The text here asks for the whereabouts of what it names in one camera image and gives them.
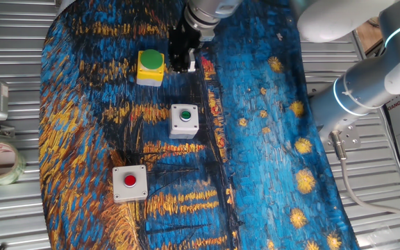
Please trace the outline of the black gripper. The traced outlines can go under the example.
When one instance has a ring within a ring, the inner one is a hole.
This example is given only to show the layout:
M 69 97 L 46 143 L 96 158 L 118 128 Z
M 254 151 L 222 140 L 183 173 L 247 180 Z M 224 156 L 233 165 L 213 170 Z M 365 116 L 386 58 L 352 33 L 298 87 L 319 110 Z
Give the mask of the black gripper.
M 176 28 L 169 32 L 169 61 L 173 72 L 186 73 L 189 68 L 189 51 L 199 46 L 200 32 L 192 28 L 186 19 L 180 19 Z

